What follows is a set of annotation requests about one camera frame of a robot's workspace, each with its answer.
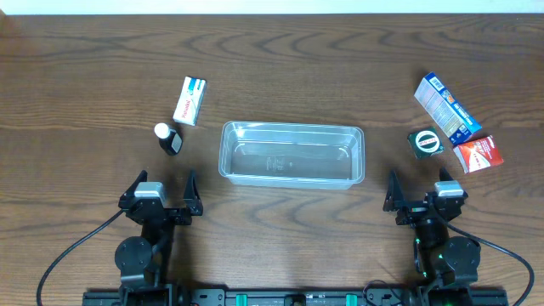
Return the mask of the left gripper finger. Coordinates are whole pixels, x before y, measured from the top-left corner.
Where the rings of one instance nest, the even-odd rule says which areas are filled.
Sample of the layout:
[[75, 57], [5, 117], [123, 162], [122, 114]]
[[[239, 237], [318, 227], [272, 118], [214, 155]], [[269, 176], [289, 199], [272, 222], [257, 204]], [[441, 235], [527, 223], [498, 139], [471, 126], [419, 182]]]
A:
[[148, 173], [145, 170], [142, 170], [134, 182], [128, 187], [128, 189], [122, 194], [123, 198], [134, 198], [135, 191], [138, 185], [142, 182], [146, 182]]
[[200, 208], [201, 198], [196, 185], [196, 171], [191, 170], [184, 190], [184, 203], [188, 208]]

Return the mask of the green round-logo small box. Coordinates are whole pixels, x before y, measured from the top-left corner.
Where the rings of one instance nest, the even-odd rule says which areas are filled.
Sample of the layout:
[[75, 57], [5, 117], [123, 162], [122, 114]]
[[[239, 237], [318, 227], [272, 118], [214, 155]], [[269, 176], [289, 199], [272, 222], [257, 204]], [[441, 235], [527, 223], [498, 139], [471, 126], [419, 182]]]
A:
[[444, 151], [444, 146], [434, 127], [411, 133], [407, 140], [416, 159], [438, 155]]

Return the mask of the red white packet box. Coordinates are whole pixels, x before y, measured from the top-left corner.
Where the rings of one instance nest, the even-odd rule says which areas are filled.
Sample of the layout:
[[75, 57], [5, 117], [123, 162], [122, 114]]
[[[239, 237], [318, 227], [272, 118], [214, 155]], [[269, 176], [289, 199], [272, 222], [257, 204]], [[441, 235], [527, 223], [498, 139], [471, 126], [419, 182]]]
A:
[[492, 135], [459, 144], [453, 152], [459, 159], [464, 173], [497, 167], [504, 162]]

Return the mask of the dark bottle white cap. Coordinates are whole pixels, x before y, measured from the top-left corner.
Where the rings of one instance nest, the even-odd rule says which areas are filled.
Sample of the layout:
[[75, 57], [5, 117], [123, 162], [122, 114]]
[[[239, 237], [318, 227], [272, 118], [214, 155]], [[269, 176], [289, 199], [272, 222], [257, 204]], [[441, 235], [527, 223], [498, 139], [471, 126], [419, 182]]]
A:
[[175, 156], [180, 152], [183, 140], [174, 128], [160, 122], [155, 125], [154, 133], [159, 139], [159, 145], [168, 155]]

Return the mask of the blue Kool Fever box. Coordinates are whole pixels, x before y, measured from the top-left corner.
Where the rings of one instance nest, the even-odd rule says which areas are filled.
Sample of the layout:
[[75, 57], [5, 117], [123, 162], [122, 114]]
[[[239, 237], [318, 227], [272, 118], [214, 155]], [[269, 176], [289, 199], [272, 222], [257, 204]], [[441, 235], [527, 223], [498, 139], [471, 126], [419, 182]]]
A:
[[482, 129], [433, 71], [421, 80], [414, 97], [454, 146]]

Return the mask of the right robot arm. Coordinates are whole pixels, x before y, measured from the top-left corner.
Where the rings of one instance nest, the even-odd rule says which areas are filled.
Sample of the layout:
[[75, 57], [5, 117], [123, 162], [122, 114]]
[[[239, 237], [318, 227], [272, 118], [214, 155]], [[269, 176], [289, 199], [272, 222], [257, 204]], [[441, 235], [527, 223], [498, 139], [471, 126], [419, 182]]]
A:
[[464, 235], [450, 236], [448, 223], [461, 215], [468, 193], [445, 169], [434, 190], [420, 201], [405, 198], [395, 172], [388, 179], [383, 210], [397, 225], [415, 230], [416, 272], [425, 281], [402, 297], [406, 305], [473, 305], [470, 285], [478, 279], [480, 244]]

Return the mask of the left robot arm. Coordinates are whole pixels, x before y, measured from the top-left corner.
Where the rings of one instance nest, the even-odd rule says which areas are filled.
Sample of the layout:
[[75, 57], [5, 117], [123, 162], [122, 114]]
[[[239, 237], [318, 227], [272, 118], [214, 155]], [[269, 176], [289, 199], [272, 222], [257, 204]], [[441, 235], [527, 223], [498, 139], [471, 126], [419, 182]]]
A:
[[139, 236], [122, 241], [115, 252], [122, 305], [191, 304], [188, 290], [167, 282], [166, 274], [175, 228], [190, 225], [193, 217], [203, 214], [195, 171], [186, 182], [184, 206], [169, 208], [166, 202], [165, 186], [150, 182], [145, 170], [120, 197], [121, 212], [142, 227]]

